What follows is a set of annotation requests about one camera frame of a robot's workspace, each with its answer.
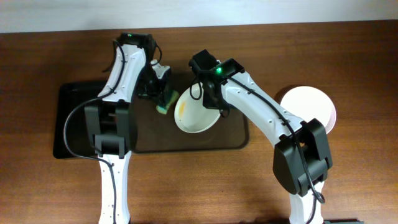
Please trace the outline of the white plate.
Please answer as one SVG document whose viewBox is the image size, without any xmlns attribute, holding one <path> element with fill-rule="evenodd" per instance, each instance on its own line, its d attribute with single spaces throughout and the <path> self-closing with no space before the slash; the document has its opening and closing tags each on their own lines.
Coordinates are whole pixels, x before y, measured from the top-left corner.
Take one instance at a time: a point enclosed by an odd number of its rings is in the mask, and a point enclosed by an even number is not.
<svg viewBox="0 0 398 224">
<path fill-rule="evenodd" d="M 203 106 L 203 90 L 199 84 L 186 89 L 175 105 L 176 125 L 186 133 L 201 133 L 210 129 L 220 118 L 218 110 Z"/>
<path fill-rule="evenodd" d="M 311 86 L 298 86 L 285 93 L 280 105 L 290 113 L 309 122 L 316 118 L 329 134 L 336 123 L 336 108 L 331 98 Z"/>
</svg>

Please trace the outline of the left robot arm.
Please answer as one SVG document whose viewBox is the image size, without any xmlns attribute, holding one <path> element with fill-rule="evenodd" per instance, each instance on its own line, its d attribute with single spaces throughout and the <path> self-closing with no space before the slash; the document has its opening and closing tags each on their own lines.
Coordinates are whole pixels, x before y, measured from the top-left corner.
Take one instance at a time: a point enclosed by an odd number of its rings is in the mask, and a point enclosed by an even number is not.
<svg viewBox="0 0 398 224">
<path fill-rule="evenodd" d="M 161 114 L 178 98 L 170 87 L 171 68 L 161 66 L 150 34 L 122 33 L 113 42 L 113 61 L 105 68 L 108 81 L 97 100 L 85 106 L 88 139 L 101 168 L 100 223 L 129 223 L 127 173 L 137 144 L 135 97 L 155 103 Z"/>
</svg>

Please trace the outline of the green yellow sponge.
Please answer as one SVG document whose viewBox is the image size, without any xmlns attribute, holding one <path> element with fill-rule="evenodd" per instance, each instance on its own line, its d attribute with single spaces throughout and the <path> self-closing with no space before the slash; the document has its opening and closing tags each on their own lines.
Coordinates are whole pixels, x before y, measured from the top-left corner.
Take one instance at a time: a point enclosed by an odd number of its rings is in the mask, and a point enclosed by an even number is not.
<svg viewBox="0 0 398 224">
<path fill-rule="evenodd" d="M 163 100 L 156 106 L 156 110 L 160 114 L 167 114 L 169 108 L 178 100 L 179 93 L 175 90 L 170 90 L 165 94 Z"/>
</svg>

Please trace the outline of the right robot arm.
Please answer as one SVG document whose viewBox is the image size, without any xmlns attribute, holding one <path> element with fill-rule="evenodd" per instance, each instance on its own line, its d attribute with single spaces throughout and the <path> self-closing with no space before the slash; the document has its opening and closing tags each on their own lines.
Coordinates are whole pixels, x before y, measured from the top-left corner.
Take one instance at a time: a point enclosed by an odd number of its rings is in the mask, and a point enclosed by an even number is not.
<svg viewBox="0 0 398 224">
<path fill-rule="evenodd" d="M 274 148 L 273 173 L 289 193 L 291 223 L 324 223 L 322 188 L 332 167 L 325 127 L 293 115 L 262 91 L 234 59 L 191 64 L 205 98 L 219 110 L 240 110 Z"/>
</svg>

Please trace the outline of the white plate top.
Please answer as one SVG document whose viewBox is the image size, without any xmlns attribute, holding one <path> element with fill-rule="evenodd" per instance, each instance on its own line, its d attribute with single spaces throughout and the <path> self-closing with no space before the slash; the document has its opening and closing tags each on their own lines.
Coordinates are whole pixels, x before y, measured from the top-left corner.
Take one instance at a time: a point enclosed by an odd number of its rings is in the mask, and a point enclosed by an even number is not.
<svg viewBox="0 0 398 224">
<path fill-rule="evenodd" d="M 176 125 L 186 133 L 201 133 L 210 129 L 220 118 L 218 110 L 203 106 L 203 90 L 199 84 L 186 89 L 175 105 Z"/>
</svg>

